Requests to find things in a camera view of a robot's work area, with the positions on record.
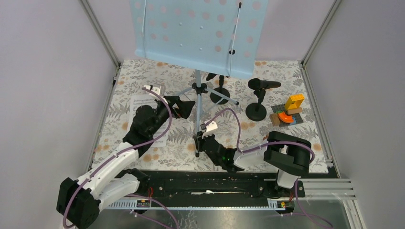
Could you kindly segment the sheet music page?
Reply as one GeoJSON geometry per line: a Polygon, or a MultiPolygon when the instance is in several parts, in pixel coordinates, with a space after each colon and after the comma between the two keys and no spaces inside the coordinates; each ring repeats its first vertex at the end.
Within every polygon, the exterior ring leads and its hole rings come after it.
{"type": "MultiPolygon", "coordinates": [[[[127,131],[130,130],[130,127],[133,122],[133,118],[136,116],[136,111],[139,107],[143,105],[149,105],[151,108],[157,108],[157,101],[151,96],[147,94],[143,95],[133,95],[130,99],[129,104],[129,120],[127,131]]],[[[165,147],[167,145],[168,133],[166,133],[163,137],[155,141],[151,147],[165,147]]]]}

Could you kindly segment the light blue music stand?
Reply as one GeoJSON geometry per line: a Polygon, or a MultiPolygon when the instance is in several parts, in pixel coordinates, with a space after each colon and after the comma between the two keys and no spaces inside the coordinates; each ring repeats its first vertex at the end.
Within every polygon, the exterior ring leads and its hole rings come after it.
{"type": "Polygon", "coordinates": [[[249,79],[266,0],[132,0],[135,54],[201,72],[249,79]]]}

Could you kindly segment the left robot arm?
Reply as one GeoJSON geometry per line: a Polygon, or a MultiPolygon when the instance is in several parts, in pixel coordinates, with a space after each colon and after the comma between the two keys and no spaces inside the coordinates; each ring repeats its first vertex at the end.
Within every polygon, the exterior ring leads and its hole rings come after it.
{"type": "Polygon", "coordinates": [[[100,164],[77,179],[68,177],[60,184],[56,210],[63,216],[64,228],[86,229],[110,204],[129,194],[146,194],[147,181],[132,173],[116,181],[113,179],[162,138],[174,118],[187,119],[195,101],[182,101],[179,96],[158,96],[156,104],[155,108],[142,105],[136,109],[122,142],[100,164]]]}

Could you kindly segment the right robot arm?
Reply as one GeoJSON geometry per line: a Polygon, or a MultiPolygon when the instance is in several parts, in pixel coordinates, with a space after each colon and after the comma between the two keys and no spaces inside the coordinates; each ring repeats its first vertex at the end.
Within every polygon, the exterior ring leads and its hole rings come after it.
{"type": "Polygon", "coordinates": [[[272,131],[267,140],[243,150],[226,148],[215,135],[204,136],[198,132],[194,137],[197,152],[204,152],[215,166],[227,172],[239,172],[264,162],[278,169],[274,183],[275,193],[285,197],[297,183],[298,178],[309,173],[315,159],[311,143],[305,139],[272,131]]]}

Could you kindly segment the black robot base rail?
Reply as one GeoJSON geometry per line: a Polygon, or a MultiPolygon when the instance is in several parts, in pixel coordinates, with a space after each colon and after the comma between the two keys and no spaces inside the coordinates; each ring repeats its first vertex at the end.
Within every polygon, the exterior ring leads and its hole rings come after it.
{"type": "Polygon", "coordinates": [[[139,177],[137,195],[151,197],[166,207],[255,208],[267,207],[268,200],[292,201],[306,196],[303,180],[293,188],[277,185],[276,173],[176,172],[126,169],[139,177]]]}

